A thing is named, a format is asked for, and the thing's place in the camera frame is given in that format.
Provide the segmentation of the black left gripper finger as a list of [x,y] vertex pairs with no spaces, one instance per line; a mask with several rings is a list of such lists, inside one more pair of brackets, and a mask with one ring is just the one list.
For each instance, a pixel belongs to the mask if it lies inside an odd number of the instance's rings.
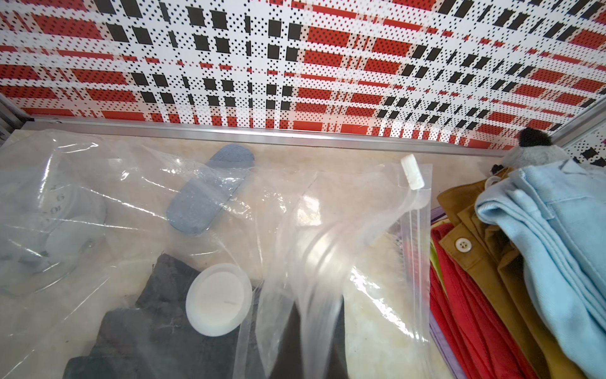
[[320,313],[307,313],[289,295],[271,302],[276,334],[270,378],[347,378],[344,297]]

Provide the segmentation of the brown trousers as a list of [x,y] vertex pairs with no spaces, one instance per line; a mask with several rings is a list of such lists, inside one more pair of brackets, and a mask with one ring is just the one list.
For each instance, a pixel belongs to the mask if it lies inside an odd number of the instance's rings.
[[536,378],[583,378],[530,300],[523,257],[496,225],[479,220],[475,202],[487,180],[443,191],[437,200],[453,229],[440,245],[478,285],[519,346]]

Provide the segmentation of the clear plastic vacuum bag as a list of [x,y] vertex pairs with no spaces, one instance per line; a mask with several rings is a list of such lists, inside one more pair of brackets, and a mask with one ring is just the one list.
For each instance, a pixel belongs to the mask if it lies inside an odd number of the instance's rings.
[[[320,313],[342,295],[347,378],[433,378],[429,208],[399,159],[315,163],[314,148],[246,146],[255,166],[211,227],[185,235],[167,220],[175,195],[226,144],[56,130],[1,149],[1,200],[74,184],[104,199],[104,236],[58,283],[1,293],[4,378],[270,378],[271,302],[289,295]],[[240,267],[252,306],[233,332],[203,336],[186,316],[195,278]]]

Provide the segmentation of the light blue garment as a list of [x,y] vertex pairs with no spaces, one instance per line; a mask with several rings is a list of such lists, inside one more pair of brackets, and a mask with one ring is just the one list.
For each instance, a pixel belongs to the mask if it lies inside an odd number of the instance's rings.
[[475,211],[523,256],[530,299],[563,353],[605,376],[605,170],[574,160],[522,167],[489,186]]

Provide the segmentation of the purple trousers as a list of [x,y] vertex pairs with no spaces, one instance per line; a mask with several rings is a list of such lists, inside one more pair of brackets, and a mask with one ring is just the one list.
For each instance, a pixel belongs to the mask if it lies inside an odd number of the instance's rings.
[[[446,215],[443,209],[438,206],[431,210],[431,224],[435,224],[439,221],[445,220]],[[453,375],[454,378],[467,378],[464,370],[459,364],[459,360],[457,360],[455,353],[451,349],[451,345],[448,343],[448,340],[440,328],[439,323],[434,317],[433,311],[430,310],[430,319],[429,319],[429,330],[432,336],[432,339],[437,345],[437,348],[444,359],[446,365],[448,366],[449,371]]]

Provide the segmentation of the lime green trousers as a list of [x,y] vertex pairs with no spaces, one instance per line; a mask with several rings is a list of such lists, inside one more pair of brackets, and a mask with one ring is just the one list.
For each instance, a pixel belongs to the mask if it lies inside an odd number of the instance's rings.
[[436,272],[438,280],[440,281],[441,284],[443,284],[443,276],[442,276],[442,272],[441,272],[441,268],[440,268],[440,262],[439,262],[437,250],[435,248],[433,241],[430,242],[430,261],[431,261],[432,268]]

